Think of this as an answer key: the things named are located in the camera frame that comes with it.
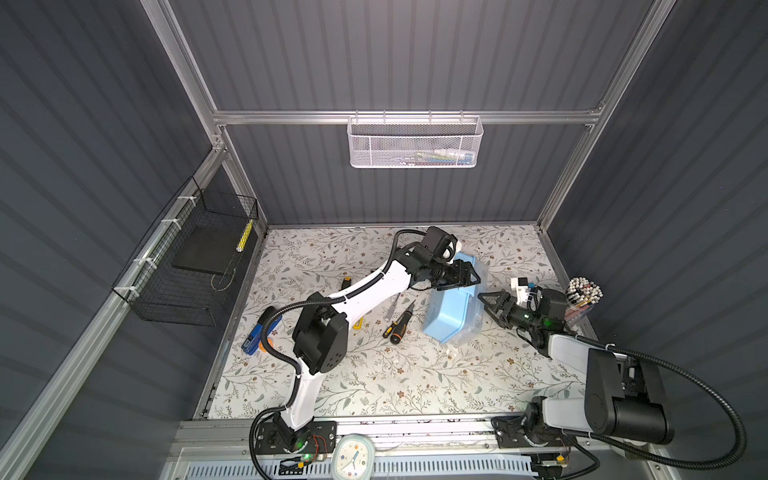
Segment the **light blue plastic tool box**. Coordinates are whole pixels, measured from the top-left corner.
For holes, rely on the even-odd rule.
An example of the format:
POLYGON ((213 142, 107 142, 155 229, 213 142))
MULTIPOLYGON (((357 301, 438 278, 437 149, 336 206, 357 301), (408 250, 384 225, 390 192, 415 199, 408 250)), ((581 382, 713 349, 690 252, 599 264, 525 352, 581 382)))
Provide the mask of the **light blue plastic tool box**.
POLYGON ((433 291, 422 331, 442 344, 460 346, 474 339, 482 330, 484 307, 478 295, 487 286, 487 266, 474 256, 459 253, 479 275, 473 286, 433 291))

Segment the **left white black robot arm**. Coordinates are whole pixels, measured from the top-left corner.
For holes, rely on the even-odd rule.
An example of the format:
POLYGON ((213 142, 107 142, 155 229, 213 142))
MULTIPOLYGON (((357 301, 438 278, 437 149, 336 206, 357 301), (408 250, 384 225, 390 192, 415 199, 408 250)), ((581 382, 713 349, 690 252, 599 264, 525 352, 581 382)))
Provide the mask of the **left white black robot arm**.
POLYGON ((334 294, 319 292, 264 315, 259 344, 294 370, 293 383, 281 406, 270 407, 254 419, 272 421, 281 440, 292 451, 303 447, 315 418, 315 402, 328 372, 344 359, 349 332, 361 317, 413 286, 447 291, 481 283, 475 266, 459 257, 461 242, 439 227, 425 231, 401 229, 394 233, 385 262, 359 282, 334 294), (279 317, 299 310, 292 333, 293 354, 269 344, 270 329, 279 317))

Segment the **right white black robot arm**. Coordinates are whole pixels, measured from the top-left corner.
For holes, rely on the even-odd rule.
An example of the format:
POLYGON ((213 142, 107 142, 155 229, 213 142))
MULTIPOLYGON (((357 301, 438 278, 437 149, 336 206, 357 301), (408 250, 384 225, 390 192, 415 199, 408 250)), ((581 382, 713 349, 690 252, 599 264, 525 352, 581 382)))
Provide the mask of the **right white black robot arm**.
POLYGON ((507 291, 478 296, 495 323, 515 331, 534 350, 584 373, 585 392, 580 398, 535 395, 521 414, 495 417, 491 424, 497 442, 510 447, 522 439, 544 448, 557 441, 577 446, 579 439, 609 445, 632 457, 657 464, 706 471, 736 463, 746 452, 745 425, 733 406, 714 388, 691 372, 665 360, 614 344, 602 344, 568 328, 564 293, 543 289, 526 300, 507 291), (729 419, 734 441, 723 455, 707 460, 669 458, 650 446, 672 442, 675 432, 667 412, 662 371, 685 378, 711 397, 729 419))

